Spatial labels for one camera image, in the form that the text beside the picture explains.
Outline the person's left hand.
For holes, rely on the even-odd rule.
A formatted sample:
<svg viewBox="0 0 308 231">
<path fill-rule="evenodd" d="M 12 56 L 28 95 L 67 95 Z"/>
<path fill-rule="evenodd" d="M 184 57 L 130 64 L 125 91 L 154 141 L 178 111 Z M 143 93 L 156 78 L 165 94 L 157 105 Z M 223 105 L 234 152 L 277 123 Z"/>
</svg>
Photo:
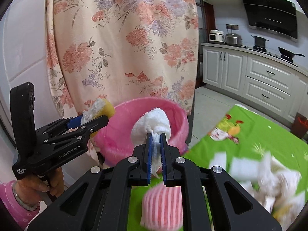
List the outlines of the person's left hand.
<svg viewBox="0 0 308 231">
<path fill-rule="evenodd" d="M 49 192 L 52 196 L 59 197 L 64 192 L 62 168 L 60 167 L 53 172 L 49 186 L 46 186 L 39 177 L 29 175 L 16 182 L 15 191 L 21 200 L 29 204 L 41 201 L 40 192 Z"/>
</svg>

